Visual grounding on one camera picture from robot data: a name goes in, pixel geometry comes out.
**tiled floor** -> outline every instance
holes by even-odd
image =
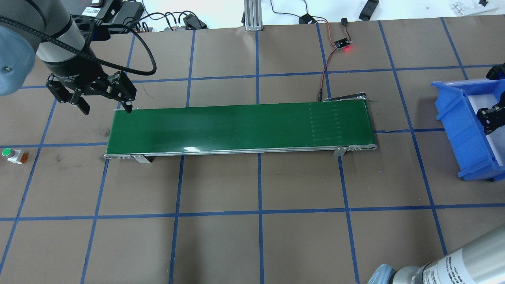
[[[503,15],[350,23],[354,43],[335,54],[324,96],[366,92],[379,148],[342,158],[105,161],[117,104],[87,97],[84,116],[54,103],[37,61],[23,89],[0,97],[1,147],[30,153],[21,166],[0,159],[0,283],[366,283],[381,263],[441,257],[503,222],[505,183],[457,177],[429,84],[483,78],[502,63],[504,24]],[[326,25],[143,37],[158,72],[130,75],[138,108],[314,101],[331,51]],[[149,68],[131,35],[92,47]]]

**conveyor belt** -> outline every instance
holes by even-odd
[[[367,102],[116,111],[106,158],[376,149]]]

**white label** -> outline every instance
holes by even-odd
[[[84,9],[84,12],[82,12],[82,15],[96,17],[98,13],[100,13],[100,8],[86,7],[86,9]]]
[[[435,276],[438,274],[439,281],[430,284],[475,284],[463,263],[463,249],[442,258],[434,267],[437,269]]]
[[[440,284],[436,265],[423,271],[423,284]]]

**red wire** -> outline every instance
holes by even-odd
[[[325,22],[325,23],[326,23],[326,26],[328,27],[328,35],[329,35],[329,37],[330,37],[330,43],[331,43],[331,45],[335,46],[335,42],[331,39],[330,23],[328,23],[328,21],[323,20],[323,19],[321,19],[321,20],[317,20],[316,22],[319,22],[319,21],[321,21],[321,22]]]
[[[333,57],[333,53],[334,53],[336,50],[337,50],[337,49],[334,49],[334,50],[330,53],[330,56],[328,56],[328,60],[326,61],[326,66],[324,66],[323,76],[321,76],[321,86],[319,87],[319,89],[322,89],[322,88],[323,88],[324,74],[326,73],[326,69],[328,69],[328,64],[330,64],[331,58]]]

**blue plastic bin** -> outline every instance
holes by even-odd
[[[476,110],[491,108],[505,91],[505,80],[433,82],[438,88],[435,106],[464,180],[505,179],[505,126],[484,134]]]

